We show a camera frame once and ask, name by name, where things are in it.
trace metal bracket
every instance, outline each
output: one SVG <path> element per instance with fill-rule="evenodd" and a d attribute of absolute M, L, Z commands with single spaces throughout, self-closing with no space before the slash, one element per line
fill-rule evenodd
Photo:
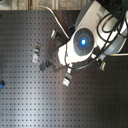
<path fill-rule="evenodd" d="M 38 62 L 39 52 L 40 52 L 40 44 L 35 43 L 32 62 L 34 62 L 34 63 Z"/>

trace mechanical part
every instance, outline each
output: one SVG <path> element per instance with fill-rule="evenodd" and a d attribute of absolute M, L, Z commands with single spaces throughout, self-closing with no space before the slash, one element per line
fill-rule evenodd
<path fill-rule="evenodd" d="M 40 65 L 40 71 L 45 71 L 46 69 L 48 69 L 48 67 L 50 67 L 52 65 L 52 60 L 48 60 L 48 61 L 43 61 L 43 63 Z"/>
<path fill-rule="evenodd" d="M 55 30 L 53 30 L 51 38 L 58 40 L 61 43 L 61 46 L 66 44 L 69 41 L 69 39 L 67 39 L 65 35 L 60 34 L 59 32 Z"/>
<path fill-rule="evenodd" d="M 72 76 L 70 75 L 70 73 L 71 73 L 71 69 L 68 68 L 67 73 L 65 74 L 65 77 L 63 79 L 63 85 L 65 85 L 67 87 L 69 86 L 70 81 L 71 81 L 71 78 L 72 78 Z"/>
<path fill-rule="evenodd" d="M 34 63 L 37 63 L 38 62 L 39 52 L 40 52 L 40 44 L 39 43 L 36 43 L 35 44 L 35 48 L 34 48 L 32 62 L 34 62 Z"/>

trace wire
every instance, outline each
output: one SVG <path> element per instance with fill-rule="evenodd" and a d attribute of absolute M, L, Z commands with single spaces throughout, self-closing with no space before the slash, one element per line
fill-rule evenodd
<path fill-rule="evenodd" d="M 31 8 L 36 8 L 36 7 L 37 7 L 37 8 L 45 8 L 45 9 L 49 10 L 49 11 L 52 13 L 52 15 L 54 16 L 56 22 L 57 22 L 58 25 L 60 26 L 60 28 L 61 28 L 61 30 L 63 31 L 63 33 L 65 34 L 65 36 L 69 39 L 69 36 L 67 35 L 67 33 L 65 32 L 64 28 L 62 27 L 62 25 L 61 25 L 60 22 L 58 21 L 58 19 L 57 19 L 55 13 L 54 13 L 49 7 L 46 7 L 46 6 L 33 6 L 33 7 L 31 7 Z"/>
<path fill-rule="evenodd" d="M 128 56 L 128 53 L 122 53 L 122 54 L 111 54 L 110 56 Z"/>

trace perforated metal wall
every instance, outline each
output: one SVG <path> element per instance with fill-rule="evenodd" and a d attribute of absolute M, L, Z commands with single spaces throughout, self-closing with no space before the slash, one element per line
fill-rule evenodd
<path fill-rule="evenodd" d="M 65 16 L 76 19 L 79 12 L 55 13 L 66 29 Z M 0 80 L 6 83 L 0 90 L 0 126 L 127 128 L 128 57 L 108 57 L 104 72 L 95 65 L 73 71 L 66 87 L 65 69 L 42 73 L 38 67 L 59 44 L 50 39 L 52 29 L 60 31 L 48 11 L 0 12 Z M 38 64 L 32 62 L 36 42 L 41 44 Z"/>

